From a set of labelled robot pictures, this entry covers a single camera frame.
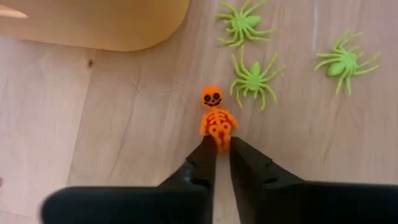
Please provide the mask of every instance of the orange toy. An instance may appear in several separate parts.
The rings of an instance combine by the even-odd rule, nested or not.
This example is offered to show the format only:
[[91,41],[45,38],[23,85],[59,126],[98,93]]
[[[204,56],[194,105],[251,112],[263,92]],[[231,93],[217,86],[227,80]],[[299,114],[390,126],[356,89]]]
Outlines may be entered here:
[[223,100],[223,91],[218,86],[208,86],[201,92],[203,104],[210,112],[203,115],[201,134],[210,134],[217,143],[218,153],[229,151],[231,130],[239,126],[228,110],[219,108]]

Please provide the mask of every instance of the wooden floor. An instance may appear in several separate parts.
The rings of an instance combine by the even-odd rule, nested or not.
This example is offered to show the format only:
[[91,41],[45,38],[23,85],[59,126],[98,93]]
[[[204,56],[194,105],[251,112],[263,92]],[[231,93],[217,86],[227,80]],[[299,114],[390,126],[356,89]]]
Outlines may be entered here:
[[[229,0],[241,6],[243,0]],[[221,47],[226,12],[217,1],[192,1],[165,42],[122,53],[0,38],[0,223],[36,223],[41,201],[66,185],[157,185],[199,144],[200,91],[224,89],[236,136],[304,179],[398,183],[398,2],[270,0],[255,14],[272,42],[245,44],[246,63],[264,66],[278,52],[287,65],[268,96],[243,98],[231,54]],[[352,96],[335,95],[337,79],[314,72],[346,29],[380,69],[352,79]],[[239,223],[229,161],[217,168],[215,223]]]

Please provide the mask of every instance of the light wood furniture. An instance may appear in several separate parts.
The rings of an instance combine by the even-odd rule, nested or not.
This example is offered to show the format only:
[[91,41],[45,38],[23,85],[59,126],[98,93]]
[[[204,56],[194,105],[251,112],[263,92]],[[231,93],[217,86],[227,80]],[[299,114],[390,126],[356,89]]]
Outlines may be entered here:
[[[243,1],[229,1],[240,6]],[[270,1],[256,11],[272,42],[245,44],[246,63],[287,69],[267,97],[225,94],[240,122],[236,136],[304,179],[398,183],[398,2]],[[216,1],[192,1],[187,19],[165,42],[138,52],[110,52],[0,39],[0,221],[34,222],[50,192],[66,185],[157,185],[199,144],[200,91],[235,79],[231,54],[219,47],[224,24]],[[335,95],[337,79],[314,72],[351,28],[381,67],[352,79],[353,95]],[[217,168],[215,223],[239,223],[229,162]]]
[[167,39],[189,0],[1,0],[0,34],[46,43],[133,51]]

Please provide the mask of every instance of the green plastic spider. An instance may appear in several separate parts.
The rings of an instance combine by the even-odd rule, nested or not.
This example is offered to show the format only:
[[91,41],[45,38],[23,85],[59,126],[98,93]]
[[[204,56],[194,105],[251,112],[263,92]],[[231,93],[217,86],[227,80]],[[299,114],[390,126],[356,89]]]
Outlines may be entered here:
[[274,32],[276,29],[269,29],[258,31],[254,30],[254,28],[258,25],[261,20],[260,16],[249,16],[249,14],[257,9],[262,4],[266,3],[267,0],[263,0],[257,4],[255,4],[250,9],[246,10],[246,7],[250,3],[251,0],[247,0],[240,12],[238,12],[232,5],[226,2],[220,2],[221,5],[227,7],[232,14],[215,14],[215,17],[226,19],[225,23],[229,24],[229,28],[226,28],[227,33],[233,34],[233,38],[231,40],[226,40],[223,38],[218,38],[218,40],[230,47],[236,47],[243,43],[244,36],[246,36],[249,40],[261,40],[261,41],[270,41],[268,38],[263,37],[255,37],[254,35],[264,35],[271,32]]
[[277,58],[277,54],[275,53],[274,56],[272,56],[271,62],[268,64],[267,68],[262,73],[260,73],[261,68],[260,68],[259,62],[254,62],[254,64],[252,64],[250,66],[249,70],[247,70],[246,67],[244,66],[243,46],[241,49],[241,59],[240,59],[241,68],[240,69],[239,69],[239,65],[236,61],[235,56],[232,54],[234,69],[235,69],[236,74],[240,78],[237,78],[234,82],[232,82],[231,86],[229,87],[229,94],[232,95],[233,88],[236,84],[238,84],[238,83],[242,84],[241,86],[237,87],[237,89],[236,89],[236,100],[238,101],[238,105],[241,108],[243,106],[242,106],[241,100],[239,99],[239,92],[243,89],[244,89],[243,96],[245,96],[245,97],[249,90],[254,91],[254,99],[257,98],[257,94],[260,92],[261,110],[263,110],[266,107],[266,94],[265,94],[265,91],[263,90],[263,88],[265,88],[272,95],[275,103],[277,102],[275,93],[271,89],[271,87],[267,84],[267,82],[271,81],[278,73],[283,71],[283,69],[285,69],[286,65],[278,68],[272,74],[270,74],[268,77],[266,77],[268,71],[271,69],[276,58]]
[[377,59],[380,56],[380,52],[375,54],[373,58],[365,61],[364,63],[358,65],[357,59],[362,57],[364,55],[364,52],[361,52],[359,54],[355,54],[354,51],[358,50],[359,47],[355,46],[350,48],[349,50],[346,50],[344,48],[344,45],[347,44],[349,41],[354,39],[355,37],[359,37],[362,35],[361,32],[351,35],[347,38],[345,38],[344,41],[343,38],[348,34],[349,29],[344,32],[342,36],[340,36],[335,45],[333,46],[331,53],[330,54],[318,54],[318,57],[321,58],[329,58],[328,60],[324,60],[321,63],[319,63],[316,67],[315,70],[318,70],[322,65],[327,65],[330,64],[329,69],[327,71],[327,75],[330,77],[334,76],[340,76],[336,88],[336,94],[340,92],[341,89],[341,84],[343,81],[346,82],[346,91],[350,95],[351,94],[351,76],[359,76],[359,75],[364,75],[366,73],[372,72],[379,68],[379,65],[373,66],[367,70],[362,70],[358,71],[358,69],[367,66],[369,63],[373,62],[375,59]]

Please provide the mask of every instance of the toy spider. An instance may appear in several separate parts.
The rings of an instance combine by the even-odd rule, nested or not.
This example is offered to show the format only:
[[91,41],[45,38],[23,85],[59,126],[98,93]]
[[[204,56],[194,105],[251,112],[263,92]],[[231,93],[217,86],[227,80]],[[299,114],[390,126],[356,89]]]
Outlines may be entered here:
[[276,29],[269,29],[269,30],[263,30],[263,31],[258,31],[254,30],[254,28],[258,25],[260,22],[261,17],[260,16],[249,16],[249,14],[257,9],[259,6],[262,4],[266,3],[267,0],[263,0],[257,4],[255,4],[253,7],[245,11],[245,8],[248,6],[251,0],[247,0],[240,12],[237,12],[237,10],[230,4],[226,2],[220,2],[221,5],[227,7],[231,12],[231,14],[215,14],[215,17],[217,18],[222,18],[226,19],[225,23],[229,24],[229,28],[226,28],[227,33],[233,34],[233,38],[231,40],[225,40],[223,38],[218,38],[218,40],[226,45],[229,45],[231,47],[236,47],[239,46],[243,43],[244,36],[248,38],[249,40],[262,40],[262,41],[270,41],[268,38],[263,38],[263,37],[255,37],[254,35],[263,35],[263,34],[268,34],[271,32],[274,32]]
[[346,50],[344,48],[344,45],[347,44],[349,41],[351,41],[353,38],[359,37],[360,35],[362,35],[362,33],[359,32],[357,34],[351,35],[351,36],[345,38],[344,41],[342,41],[342,39],[348,34],[348,32],[349,32],[349,29],[346,30],[344,32],[344,34],[337,39],[330,54],[318,54],[318,57],[329,58],[329,59],[322,61],[315,67],[315,70],[317,70],[322,65],[330,64],[329,69],[327,71],[327,75],[330,77],[334,77],[337,75],[340,76],[340,78],[338,80],[337,88],[336,88],[336,94],[338,94],[340,92],[341,84],[343,83],[343,81],[345,81],[346,82],[346,91],[350,95],[351,94],[351,76],[355,77],[355,76],[363,75],[363,74],[372,72],[379,67],[379,65],[375,65],[367,70],[358,71],[358,69],[360,69],[364,66],[367,66],[369,63],[371,63],[375,59],[377,59],[380,56],[380,52],[375,54],[373,56],[373,58],[358,65],[357,59],[362,57],[364,55],[364,52],[355,54],[354,51],[359,49],[358,46],[355,46],[355,47],[350,48],[349,50]]
[[235,56],[232,54],[232,59],[234,63],[234,69],[236,74],[240,77],[237,78],[234,82],[232,82],[230,88],[229,88],[229,94],[232,95],[233,93],[233,88],[236,84],[240,83],[242,84],[236,89],[236,100],[238,101],[238,105],[242,108],[242,103],[241,100],[239,99],[239,92],[244,89],[243,91],[243,96],[246,97],[247,93],[249,90],[254,91],[254,99],[257,98],[257,94],[260,92],[261,95],[261,110],[263,110],[266,107],[266,94],[263,90],[265,88],[273,97],[275,103],[276,103],[276,96],[274,91],[271,89],[271,87],[267,84],[267,82],[271,81],[278,73],[283,71],[285,69],[286,65],[278,68],[275,70],[272,74],[270,74],[268,77],[265,77],[267,75],[268,71],[271,69],[272,65],[274,64],[275,60],[277,58],[277,54],[275,53],[274,56],[272,56],[271,62],[268,64],[267,68],[261,72],[260,68],[260,63],[259,62],[254,62],[250,66],[250,69],[247,70],[243,64],[243,46],[241,49],[241,68],[239,69],[239,65],[236,61]]

